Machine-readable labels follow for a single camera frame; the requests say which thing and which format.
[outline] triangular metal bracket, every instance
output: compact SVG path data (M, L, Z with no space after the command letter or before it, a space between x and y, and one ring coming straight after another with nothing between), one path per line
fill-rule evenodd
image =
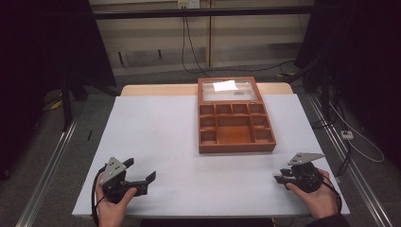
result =
M101 180L101 185L118 176L122 171L126 170L127 167L124 166L120 161L111 157L109 163L106 166L106 169L103 173L103 178Z
M323 153L297 153L289 162L289 166L297 166L325 157Z

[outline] white tabletop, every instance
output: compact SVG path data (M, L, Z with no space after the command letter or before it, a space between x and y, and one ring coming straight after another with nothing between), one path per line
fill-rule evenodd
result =
M91 214L91 188L111 156L134 158L127 181L152 171L148 194L134 198L127 215L135 218L271 218L308 216L303 202L278 184L273 174L289 168L297 152L322 153L296 95L263 96L277 146L272 153L198 152L196 96L121 96L112 113L73 211ZM333 174L323 158L316 167ZM340 192L336 181L332 183ZM349 214L345 201L343 214Z

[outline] wooden box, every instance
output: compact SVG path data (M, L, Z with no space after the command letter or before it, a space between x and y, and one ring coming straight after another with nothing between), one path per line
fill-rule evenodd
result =
M198 80L199 152L273 151L276 142L254 78Z

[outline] black sleeve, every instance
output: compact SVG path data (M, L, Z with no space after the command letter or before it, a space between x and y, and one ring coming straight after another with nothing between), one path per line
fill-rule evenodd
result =
M327 218L317 219L305 227L350 227L343 215L335 215Z

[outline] electrical outlet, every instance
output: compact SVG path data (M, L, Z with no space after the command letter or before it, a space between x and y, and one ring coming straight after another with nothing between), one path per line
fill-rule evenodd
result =
M343 140L353 140L354 135L351 131L341 131L341 137Z
M188 0L178 0L178 9L189 9Z
M188 0L188 8L189 9L200 9L201 1L200 0Z

